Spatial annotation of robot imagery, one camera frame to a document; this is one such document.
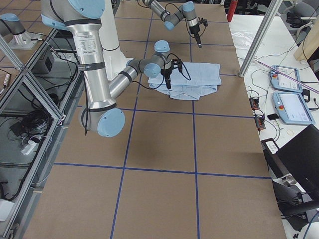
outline table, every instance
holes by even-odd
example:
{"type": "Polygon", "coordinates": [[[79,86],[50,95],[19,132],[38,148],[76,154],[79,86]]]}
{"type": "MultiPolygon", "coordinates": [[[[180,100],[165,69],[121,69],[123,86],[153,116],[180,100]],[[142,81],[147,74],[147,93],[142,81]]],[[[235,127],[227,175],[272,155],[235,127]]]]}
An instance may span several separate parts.
{"type": "MultiPolygon", "coordinates": [[[[255,35],[262,19],[263,19],[262,16],[234,15],[232,22],[229,23],[230,30],[232,32],[244,30],[244,31],[249,31],[253,33],[253,35],[255,35]]],[[[265,38],[262,41],[262,44],[260,48],[258,49],[256,56],[259,57],[260,61],[270,66],[281,64],[283,66],[303,69],[303,70],[300,70],[300,78],[302,81],[318,82],[312,69],[307,68],[308,64],[302,64],[301,62],[295,60],[294,52],[296,49],[297,49],[297,46],[293,38],[289,34],[287,28],[285,27],[284,23],[282,22],[281,18],[276,16],[265,38]],[[286,54],[281,55],[282,53],[287,52],[290,49],[291,51],[287,53],[287,56],[286,54]],[[263,57],[267,55],[280,55],[280,56],[263,57]]],[[[239,58],[244,58],[247,54],[247,50],[236,49],[236,53],[239,58]]],[[[247,90],[252,88],[253,90],[256,90],[257,92],[259,92],[260,95],[265,95],[266,92],[264,90],[252,84],[253,82],[252,82],[251,74],[258,69],[264,69],[265,71],[258,71],[254,73],[253,75],[254,84],[257,86],[263,87],[265,89],[268,88],[269,82],[270,82],[269,73],[268,73],[269,70],[265,67],[262,67],[261,65],[257,63],[252,64],[249,67],[249,70],[244,77],[245,84],[249,86],[247,87],[247,90]]],[[[316,89],[319,89],[319,86],[317,84],[311,84],[311,86],[316,89]]],[[[268,90],[267,99],[265,100],[266,97],[262,97],[260,99],[259,105],[260,105],[260,108],[265,113],[265,115],[275,113],[275,108],[272,104],[273,92],[274,90],[270,87],[268,90]]],[[[312,100],[310,103],[307,103],[309,108],[316,107],[313,101],[314,97],[318,98],[318,96],[316,96],[315,93],[311,92],[312,100]]],[[[318,128],[319,127],[319,124],[318,124],[319,112],[312,112],[312,115],[315,121],[317,122],[315,126],[318,128]]],[[[279,128],[281,129],[280,137],[276,142],[279,147],[282,147],[283,145],[285,145],[289,140],[291,140],[295,135],[297,135],[299,132],[301,132],[305,128],[305,126],[301,126],[301,125],[283,124],[283,122],[280,119],[278,119],[277,122],[279,123],[279,128]]],[[[276,134],[275,129],[268,122],[266,122],[265,124],[266,124],[266,130],[262,130],[260,132],[260,135],[259,135],[260,140],[271,138],[271,137],[274,138],[276,134]]],[[[283,223],[285,225],[287,238],[291,238],[295,233],[297,233],[296,231],[292,229],[292,227],[290,226],[288,222],[284,220],[283,223]]],[[[316,238],[318,236],[318,233],[319,233],[319,224],[316,223],[311,226],[311,230],[309,231],[307,238],[309,239],[316,238]]]]}
{"type": "Polygon", "coordinates": [[[184,23],[167,32],[123,1],[120,47],[150,57],[164,39],[185,62],[220,63],[218,92],[178,101],[131,84],[117,98],[127,122],[114,138],[84,137],[74,117],[24,238],[285,238],[224,8],[196,12],[209,21],[201,49],[184,23]]]}

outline red cylinder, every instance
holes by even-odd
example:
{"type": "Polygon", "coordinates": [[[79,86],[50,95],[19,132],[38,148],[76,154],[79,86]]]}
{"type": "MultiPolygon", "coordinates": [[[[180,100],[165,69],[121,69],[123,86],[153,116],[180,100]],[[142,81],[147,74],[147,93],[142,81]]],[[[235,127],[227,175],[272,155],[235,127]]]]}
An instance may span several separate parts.
{"type": "Polygon", "coordinates": [[[230,3],[230,7],[227,14],[227,20],[228,22],[231,22],[231,19],[233,19],[233,15],[235,13],[236,7],[237,7],[238,0],[232,0],[230,3]]]}

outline sticker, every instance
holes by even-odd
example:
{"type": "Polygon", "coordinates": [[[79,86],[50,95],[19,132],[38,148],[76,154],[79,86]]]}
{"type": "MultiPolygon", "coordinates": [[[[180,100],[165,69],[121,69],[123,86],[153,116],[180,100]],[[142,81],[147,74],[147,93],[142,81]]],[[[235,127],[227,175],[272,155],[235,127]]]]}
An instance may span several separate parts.
{"type": "Polygon", "coordinates": [[[94,35],[83,35],[74,37],[76,51],[79,56],[96,55],[98,53],[94,35]]]}
{"type": "Polygon", "coordinates": [[[275,154],[278,151],[278,148],[273,141],[267,141],[266,145],[268,146],[272,154],[275,154]]]}

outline black monitor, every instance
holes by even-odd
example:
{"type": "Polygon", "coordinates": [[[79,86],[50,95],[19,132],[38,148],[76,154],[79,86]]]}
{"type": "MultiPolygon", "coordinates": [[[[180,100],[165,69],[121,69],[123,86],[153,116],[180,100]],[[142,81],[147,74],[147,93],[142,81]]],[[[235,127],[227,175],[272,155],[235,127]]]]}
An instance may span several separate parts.
{"type": "Polygon", "coordinates": [[[319,130],[308,125],[276,154],[311,198],[319,200],[319,130]]]}

